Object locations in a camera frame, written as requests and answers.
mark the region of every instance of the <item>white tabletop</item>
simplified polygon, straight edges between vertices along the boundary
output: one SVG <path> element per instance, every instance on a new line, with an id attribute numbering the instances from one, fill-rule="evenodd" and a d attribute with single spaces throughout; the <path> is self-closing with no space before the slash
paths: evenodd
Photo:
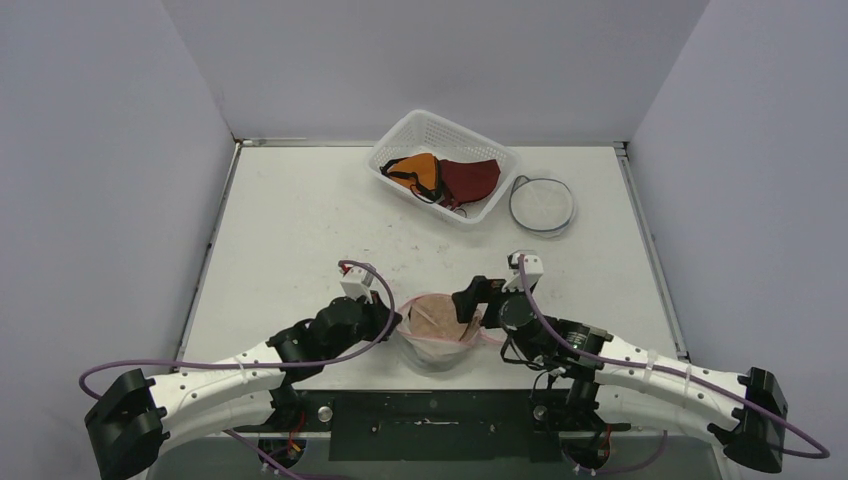
<path id="1" fill-rule="evenodd" d="M 474 229 L 457 229 L 376 181 L 363 167 L 365 147 L 242 149 L 184 358 L 220 360 L 313 317 L 342 295 L 336 268 L 342 258 L 376 266 L 399 306 L 417 294 L 462 290 L 474 275 L 507 277 L 506 255 L 517 249 L 536 250 L 544 262 L 536 298 L 546 314 L 674 357 L 613 148 L 516 150 L 522 173 L 552 175 L 574 194 L 577 216 L 557 239 L 520 230 L 506 198 Z M 475 348 L 450 373 L 425 376 L 407 366 L 393 343 L 326 367 L 296 387 L 526 389 L 535 376 L 502 363 L 491 345 Z"/>

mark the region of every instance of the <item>white wall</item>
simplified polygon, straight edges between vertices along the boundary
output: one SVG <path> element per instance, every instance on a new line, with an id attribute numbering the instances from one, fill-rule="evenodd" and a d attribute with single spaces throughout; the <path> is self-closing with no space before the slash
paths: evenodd
<path id="1" fill-rule="evenodd" d="M 630 139 L 707 0 L 164 0 L 237 137 Z"/>
<path id="2" fill-rule="evenodd" d="M 848 472 L 846 25 L 844 0 L 713 0 L 630 145 L 693 358 L 775 372 L 834 453 L 785 478 Z"/>
<path id="3" fill-rule="evenodd" d="M 158 0 L 0 3 L 0 477 L 91 480 L 77 376 L 174 354 L 233 142 Z"/>

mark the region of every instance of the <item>red wire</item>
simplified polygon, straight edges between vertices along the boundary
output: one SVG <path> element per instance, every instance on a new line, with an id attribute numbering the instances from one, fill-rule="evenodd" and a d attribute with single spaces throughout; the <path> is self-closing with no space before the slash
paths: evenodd
<path id="1" fill-rule="evenodd" d="M 306 423 L 306 412 L 300 412 L 300 422 L 297 424 L 296 427 L 294 427 L 294 430 L 289 432 L 289 445 L 288 445 L 288 448 L 286 449 L 287 452 L 291 453 L 292 446 L 294 445 L 294 438 L 292 438 L 292 435 L 299 432 L 300 429 L 303 428 L 303 424 L 305 424 L 305 423 Z"/>
<path id="2" fill-rule="evenodd" d="M 604 442 L 601 443 L 601 446 L 598 448 L 604 448 L 604 445 L 609 443 L 610 435 L 612 435 L 612 425 L 607 425 L 607 437 L 604 439 Z"/>

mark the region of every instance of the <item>screw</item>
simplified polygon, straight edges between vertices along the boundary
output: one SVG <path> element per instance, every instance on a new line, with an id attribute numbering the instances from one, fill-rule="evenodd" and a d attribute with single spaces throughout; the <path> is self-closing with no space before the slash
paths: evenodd
<path id="1" fill-rule="evenodd" d="M 544 405 L 537 405 L 536 408 L 533 409 L 533 418 L 539 420 L 540 422 L 545 419 L 545 415 L 548 413 L 548 408 Z"/>
<path id="2" fill-rule="evenodd" d="M 325 406 L 318 409 L 318 420 L 320 420 L 321 423 L 327 423 L 332 418 L 333 418 L 333 409 L 332 408 L 325 405 Z"/>

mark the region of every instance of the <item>plastic bag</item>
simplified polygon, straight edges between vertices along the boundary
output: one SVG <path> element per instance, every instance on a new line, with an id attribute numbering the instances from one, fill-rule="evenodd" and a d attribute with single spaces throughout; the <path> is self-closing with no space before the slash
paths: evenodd
<path id="1" fill-rule="evenodd" d="M 477 343 L 482 314 L 471 323 L 456 321 L 450 295 L 421 295 L 406 302 L 398 311 L 403 319 L 392 338 L 409 362 L 427 372 L 444 372 L 458 365 Z"/>

